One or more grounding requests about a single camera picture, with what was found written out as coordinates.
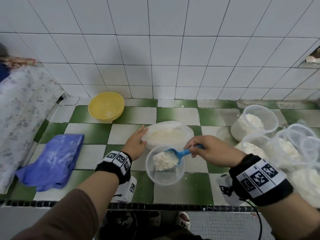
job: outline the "black wristband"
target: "black wristband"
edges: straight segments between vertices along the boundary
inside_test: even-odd
[[[232,178],[232,189],[240,198],[249,199],[257,206],[267,206],[288,197],[293,192],[293,186],[285,178],[281,183],[274,186],[267,192],[264,192],[263,194],[253,198],[249,193],[250,190],[248,191],[248,187],[245,188],[243,185],[244,182],[240,182],[237,179],[237,176],[244,173],[248,168],[255,165],[261,160],[262,159],[259,156],[248,154],[242,159],[242,161],[237,166],[229,170],[229,174]],[[267,168],[268,170],[275,172],[275,175],[280,172],[283,173],[282,171],[273,168],[271,165],[269,165]]]
[[[119,178],[119,185],[130,181],[132,159],[122,151],[112,151],[98,162],[95,171],[115,173]]]

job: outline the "blue scoop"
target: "blue scoop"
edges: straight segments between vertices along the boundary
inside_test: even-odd
[[[205,147],[204,147],[203,145],[201,145],[201,144],[195,145],[195,147],[205,149]],[[178,159],[179,159],[178,164],[175,165],[174,167],[176,167],[176,166],[179,165],[182,157],[191,154],[191,152],[189,151],[189,149],[186,149],[186,150],[183,150],[183,151],[181,151],[181,152],[178,152],[176,149],[171,148],[171,149],[165,150],[164,152],[168,152],[168,151],[173,152],[173,153],[178,157]]]

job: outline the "plastic bag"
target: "plastic bag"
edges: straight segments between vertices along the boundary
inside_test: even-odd
[[[193,130],[181,122],[165,121],[150,125],[142,141],[147,141],[146,147],[150,150],[163,145],[182,150],[193,136]]]

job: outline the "left hand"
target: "left hand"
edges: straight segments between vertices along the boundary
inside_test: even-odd
[[[147,142],[141,141],[141,138],[147,133],[148,129],[148,127],[144,128],[144,125],[142,125],[125,143],[122,151],[129,154],[132,161],[137,160],[143,153]]]

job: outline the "wristband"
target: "wristband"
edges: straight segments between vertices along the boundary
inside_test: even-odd
[[[253,154],[246,155],[229,174],[236,195],[257,206],[274,204],[293,192],[284,172]]]
[[[130,181],[132,160],[129,154],[121,151],[112,151],[102,158],[96,167],[97,171],[115,173],[119,178],[119,185]]]

